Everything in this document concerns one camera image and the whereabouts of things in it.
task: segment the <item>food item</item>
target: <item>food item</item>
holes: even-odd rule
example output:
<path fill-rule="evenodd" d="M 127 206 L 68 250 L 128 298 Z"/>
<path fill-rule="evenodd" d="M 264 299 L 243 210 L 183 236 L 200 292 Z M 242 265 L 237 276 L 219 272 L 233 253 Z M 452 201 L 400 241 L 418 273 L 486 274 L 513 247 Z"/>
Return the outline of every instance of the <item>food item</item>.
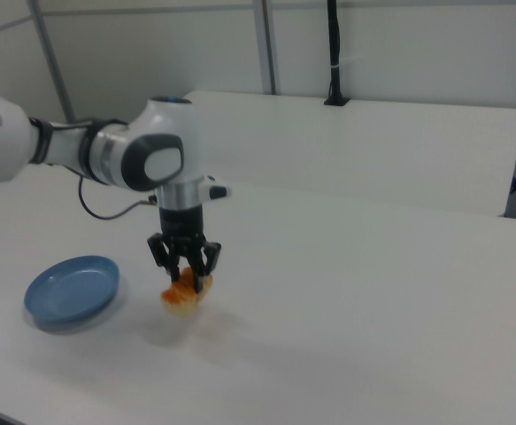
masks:
<path fill-rule="evenodd" d="M 193 269 L 183 268 L 179 280 L 171 283 L 171 288 L 161 292 L 161 302 L 169 314 L 173 316 L 191 315 L 198 303 L 204 298 L 212 286 L 212 275 L 209 274 L 204 282 L 203 290 L 195 292 Z"/>

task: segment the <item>white table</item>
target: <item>white table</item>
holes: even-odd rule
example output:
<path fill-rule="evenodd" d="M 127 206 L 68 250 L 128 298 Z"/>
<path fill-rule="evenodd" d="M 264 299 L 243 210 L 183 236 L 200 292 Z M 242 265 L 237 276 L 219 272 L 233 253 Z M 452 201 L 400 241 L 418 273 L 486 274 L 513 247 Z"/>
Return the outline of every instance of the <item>white table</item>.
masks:
<path fill-rule="evenodd" d="M 82 211 L 77 179 L 0 185 L 0 413 L 39 424 L 516 424 L 516 220 L 233 184 L 197 315 L 167 316 L 158 211 Z M 137 194 L 90 182 L 101 213 Z M 74 256 L 120 266 L 78 328 L 36 328 L 27 285 Z"/>
<path fill-rule="evenodd" d="M 226 179 L 500 215 L 516 110 L 195 91 L 209 172 Z"/>

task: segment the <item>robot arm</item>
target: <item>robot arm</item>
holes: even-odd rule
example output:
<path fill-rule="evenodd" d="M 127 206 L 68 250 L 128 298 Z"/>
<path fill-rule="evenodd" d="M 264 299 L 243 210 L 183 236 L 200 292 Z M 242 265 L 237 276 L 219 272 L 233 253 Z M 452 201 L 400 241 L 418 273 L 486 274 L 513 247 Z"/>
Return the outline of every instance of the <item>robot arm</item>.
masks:
<path fill-rule="evenodd" d="M 148 240 L 151 252 L 173 281 L 179 279 L 180 257 L 186 258 L 197 292 L 220 251 L 219 243 L 204 237 L 202 203 L 230 195 L 228 187 L 203 175 L 199 158 L 195 108 L 186 99 L 153 97 L 129 124 L 92 120 L 63 126 L 29 119 L 19 106 L 0 98 L 0 182 L 26 164 L 44 163 L 66 166 L 102 184 L 154 189 L 161 233 Z"/>

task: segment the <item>black pole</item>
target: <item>black pole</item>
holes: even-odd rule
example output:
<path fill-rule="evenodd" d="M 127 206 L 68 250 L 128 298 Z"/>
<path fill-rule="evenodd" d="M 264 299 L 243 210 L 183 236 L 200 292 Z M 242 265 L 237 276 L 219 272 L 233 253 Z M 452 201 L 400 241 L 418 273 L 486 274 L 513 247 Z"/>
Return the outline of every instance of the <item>black pole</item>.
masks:
<path fill-rule="evenodd" d="M 330 92 L 325 104 L 344 106 L 350 99 L 343 97 L 340 91 L 340 28 L 336 13 L 336 0 L 327 0 L 328 42 L 330 45 Z"/>

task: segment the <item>blue plastic plate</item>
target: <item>blue plastic plate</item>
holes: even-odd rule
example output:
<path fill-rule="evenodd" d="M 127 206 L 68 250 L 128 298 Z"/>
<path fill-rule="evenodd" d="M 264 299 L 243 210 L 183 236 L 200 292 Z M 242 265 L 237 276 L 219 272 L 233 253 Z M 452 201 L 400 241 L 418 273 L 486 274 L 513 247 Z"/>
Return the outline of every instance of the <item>blue plastic plate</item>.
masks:
<path fill-rule="evenodd" d="M 68 259 L 48 268 L 29 285 L 26 309 L 39 321 L 67 323 L 108 305 L 118 290 L 119 269 L 97 256 Z"/>

